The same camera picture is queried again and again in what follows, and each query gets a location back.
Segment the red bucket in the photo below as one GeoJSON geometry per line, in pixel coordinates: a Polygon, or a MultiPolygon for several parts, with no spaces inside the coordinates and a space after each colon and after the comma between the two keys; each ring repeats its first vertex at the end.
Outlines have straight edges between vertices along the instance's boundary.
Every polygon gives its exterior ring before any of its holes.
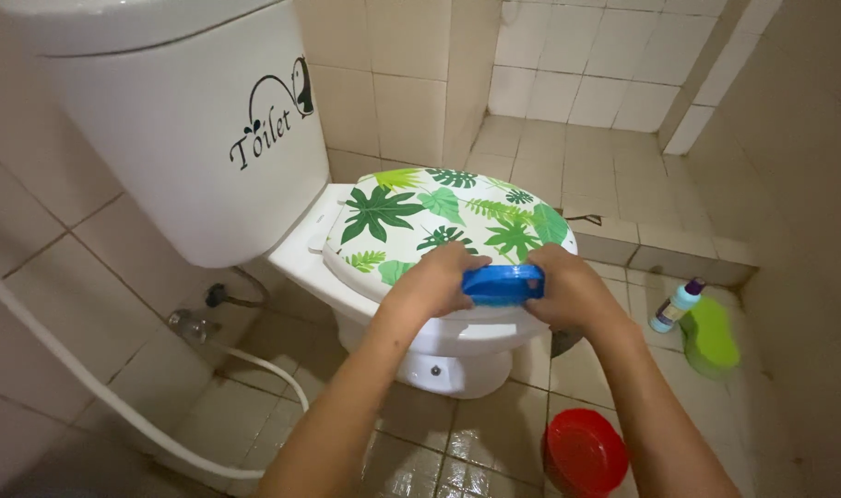
{"type": "Polygon", "coordinates": [[[627,475],[629,459],[621,436],[591,409],[556,415],[541,446],[547,476],[568,496],[604,498],[627,475]]]}

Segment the toilet seat lid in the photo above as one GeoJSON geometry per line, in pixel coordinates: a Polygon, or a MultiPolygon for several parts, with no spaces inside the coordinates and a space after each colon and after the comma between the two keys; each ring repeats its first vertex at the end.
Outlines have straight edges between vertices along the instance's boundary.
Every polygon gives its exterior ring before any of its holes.
{"type": "MultiPolygon", "coordinates": [[[[577,254],[568,223],[537,196],[489,176],[423,167],[361,177],[328,233],[323,254],[338,279],[381,302],[422,255],[454,240],[471,254],[491,256],[495,265],[519,264],[529,250],[547,242],[577,254]]],[[[477,310],[481,313],[471,314],[506,311],[477,310]]]]}

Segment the flexible water supply line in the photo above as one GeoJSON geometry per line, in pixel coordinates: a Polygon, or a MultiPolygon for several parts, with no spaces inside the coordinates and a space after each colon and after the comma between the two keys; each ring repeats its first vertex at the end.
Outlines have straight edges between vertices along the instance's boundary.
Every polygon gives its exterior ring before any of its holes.
{"type": "MultiPolygon", "coordinates": [[[[144,418],[143,415],[135,411],[135,409],[129,406],[126,402],[123,402],[116,395],[116,392],[111,391],[109,387],[96,379],[95,376],[93,376],[91,372],[89,372],[89,370],[85,368],[85,366],[83,366],[83,364],[76,358],[76,356],[67,350],[67,348],[61,344],[61,341],[59,341],[58,338],[56,338],[51,331],[45,327],[45,325],[43,325],[32,313],[30,313],[30,310],[24,306],[24,303],[15,297],[12,291],[6,287],[6,284],[4,284],[1,279],[0,301],[6,305],[6,308],[8,308],[9,311],[11,311],[18,320],[21,321],[21,323],[24,323],[24,325],[27,326],[28,330],[36,336],[36,339],[39,340],[42,345],[45,345],[46,348],[49,349],[50,353],[58,358],[61,363],[64,364],[64,367],[70,370],[73,376],[83,383],[83,385],[91,391],[94,396],[102,402],[105,402],[107,406],[113,409],[113,411],[125,418],[129,424],[132,424],[132,426],[138,429],[143,435],[163,447],[172,455],[181,458],[183,461],[193,465],[194,467],[198,467],[199,469],[212,472],[212,474],[217,474],[229,479],[257,480],[264,475],[263,470],[233,469],[231,467],[225,467],[210,460],[206,460],[186,447],[183,447],[181,443],[172,439],[168,434],[163,433],[159,428],[151,424],[149,420],[144,418]]],[[[209,344],[217,347],[225,353],[228,353],[229,355],[254,363],[255,365],[266,368],[272,373],[278,375],[295,390],[297,397],[301,402],[301,408],[304,409],[304,412],[310,408],[309,402],[307,402],[306,395],[304,395],[304,391],[301,389],[301,386],[298,385],[297,381],[285,372],[285,370],[273,365],[271,362],[265,362],[260,358],[256,358],[227,345],[214,342],[210,342],[209,344]]]]}

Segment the tiled floor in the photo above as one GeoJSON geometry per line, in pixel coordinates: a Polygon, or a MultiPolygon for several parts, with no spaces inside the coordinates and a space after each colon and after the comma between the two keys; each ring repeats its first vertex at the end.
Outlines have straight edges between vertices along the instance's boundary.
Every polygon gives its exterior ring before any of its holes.
{"type": "Polygon", "coordinates": [[[466,170],[523,187],[566,216],[715,235],[682,161],[661,156],[653,134],[487,116],[466,170]]]}
{"type": "MultiPolygon", "coordinates": [[[[593,266],[624,309],[643,324],[665,378],[743,495],[801,497],[792,448],[736,297],[719,288],[705,292],[730,312],[743,357],[727,382],[713,382],[694,372],[679,353],[677,332],[658,334],[645,325],[665,289],[675,288],[678,280],[593,266]]],[[[283,298],[288,306],[264,314],[240,347],[294,373],[312,400],[346,352],[326,318],[327,307],[296,286],[289,295],[283,298]]],[[[233,361],[219,374],[175,437],[217,462],[263,468],[301,415],[294,394],[245,363],[233,361]]],[[[539,457],[547,421],[563,409],[584,407],[603,414],[620,430],[602,369],[585,340],[551,361],[546,334],[515,352],[511,377],[493,394],[468,401],[394,384],[369,442],[360,496],[559,496],[545,479],[539,457]]],[[[248,495],[255,484],[209,478],[169,458],[161,460],[237,496],[248,495]]],[[[636,496],[631,474],[612,496],[636,496]]]]}

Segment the blue cleaning pad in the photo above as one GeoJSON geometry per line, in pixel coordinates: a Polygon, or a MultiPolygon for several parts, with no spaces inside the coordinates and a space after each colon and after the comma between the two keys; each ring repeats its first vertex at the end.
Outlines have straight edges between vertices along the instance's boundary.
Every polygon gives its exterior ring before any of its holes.
{"type": "Polygon", "coordinates": [[[464,272],[462,289],[476,306],[519,306],[544,297],[544,272],[534,265],[490,265],[464,272]],[[537,281],[534,288],[530,281],[537,281]]]}

